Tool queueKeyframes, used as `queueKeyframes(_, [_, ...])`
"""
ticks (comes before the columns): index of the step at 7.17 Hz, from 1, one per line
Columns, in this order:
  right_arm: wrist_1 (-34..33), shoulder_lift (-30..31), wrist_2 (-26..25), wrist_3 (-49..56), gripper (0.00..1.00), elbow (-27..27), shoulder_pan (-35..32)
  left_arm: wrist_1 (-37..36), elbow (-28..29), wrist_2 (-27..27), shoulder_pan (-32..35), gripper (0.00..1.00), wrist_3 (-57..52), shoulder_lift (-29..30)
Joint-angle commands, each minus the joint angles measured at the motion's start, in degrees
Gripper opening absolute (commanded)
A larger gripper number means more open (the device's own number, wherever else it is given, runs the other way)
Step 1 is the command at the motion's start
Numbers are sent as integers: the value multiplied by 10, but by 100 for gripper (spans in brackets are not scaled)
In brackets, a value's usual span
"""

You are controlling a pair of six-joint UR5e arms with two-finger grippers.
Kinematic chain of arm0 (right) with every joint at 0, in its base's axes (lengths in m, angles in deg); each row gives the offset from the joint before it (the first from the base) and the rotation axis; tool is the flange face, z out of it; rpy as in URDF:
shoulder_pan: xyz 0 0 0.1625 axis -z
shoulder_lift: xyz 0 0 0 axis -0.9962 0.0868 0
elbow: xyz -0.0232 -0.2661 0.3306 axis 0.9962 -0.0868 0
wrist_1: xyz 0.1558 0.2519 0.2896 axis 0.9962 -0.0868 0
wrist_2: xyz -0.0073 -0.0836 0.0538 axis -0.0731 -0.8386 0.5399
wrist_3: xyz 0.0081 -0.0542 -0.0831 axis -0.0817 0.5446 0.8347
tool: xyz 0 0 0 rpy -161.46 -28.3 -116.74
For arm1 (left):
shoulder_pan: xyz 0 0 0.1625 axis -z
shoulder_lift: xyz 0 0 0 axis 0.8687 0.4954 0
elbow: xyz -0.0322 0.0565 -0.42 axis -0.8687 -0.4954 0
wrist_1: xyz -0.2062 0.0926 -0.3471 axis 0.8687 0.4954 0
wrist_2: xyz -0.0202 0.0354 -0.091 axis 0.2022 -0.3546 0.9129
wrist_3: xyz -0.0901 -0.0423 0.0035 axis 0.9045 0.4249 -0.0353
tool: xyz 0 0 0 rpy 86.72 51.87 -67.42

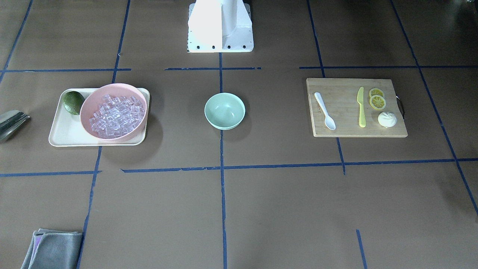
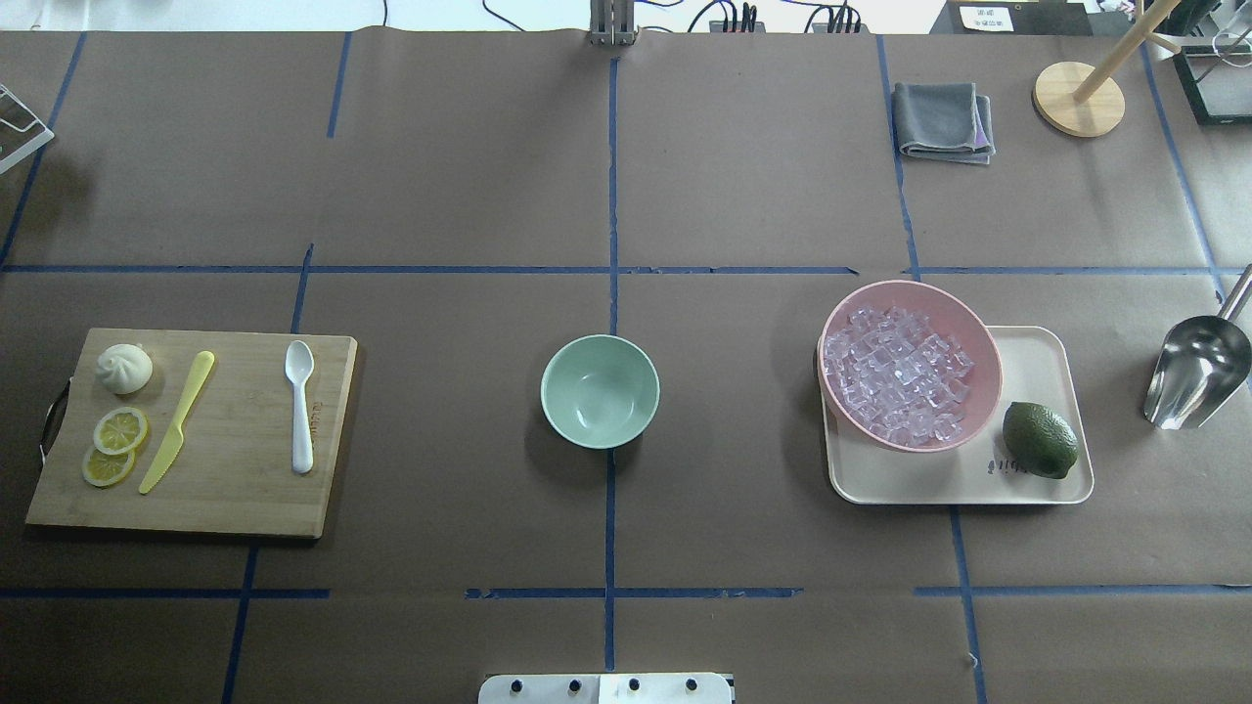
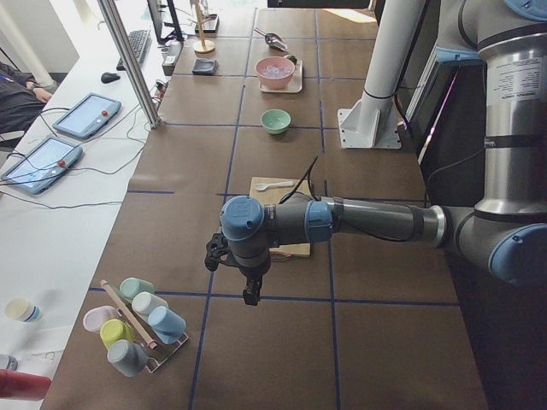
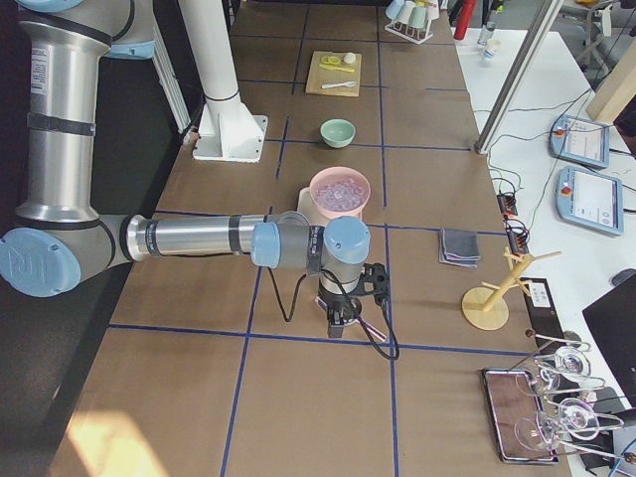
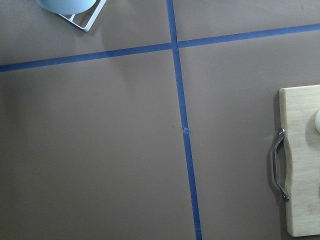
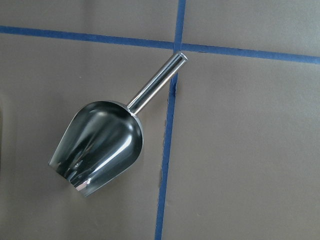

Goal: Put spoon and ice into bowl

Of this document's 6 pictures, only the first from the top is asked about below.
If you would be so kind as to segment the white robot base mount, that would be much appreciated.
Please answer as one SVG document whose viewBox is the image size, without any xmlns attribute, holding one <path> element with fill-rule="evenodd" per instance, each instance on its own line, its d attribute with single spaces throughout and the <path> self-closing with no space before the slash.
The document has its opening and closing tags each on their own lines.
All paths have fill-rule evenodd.
<svg viewBox="0 0 478 269">
<path fill-rule="evenodd" d="M 242 0 L 197 0 L 189 5 L 189 53 L 246 53 L 254 49 L 251 7 Z"/>
</svg>

